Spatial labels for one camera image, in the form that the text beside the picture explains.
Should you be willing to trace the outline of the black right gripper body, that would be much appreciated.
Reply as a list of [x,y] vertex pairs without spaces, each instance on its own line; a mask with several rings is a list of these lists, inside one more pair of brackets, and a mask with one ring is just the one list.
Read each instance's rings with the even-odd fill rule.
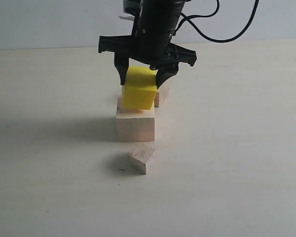
[[131,34],[100,36],[98,52],[121,53],[153,68],[180,62],[193,66],[195,51],[171,43],[184,4],[183,0],[141,0]]

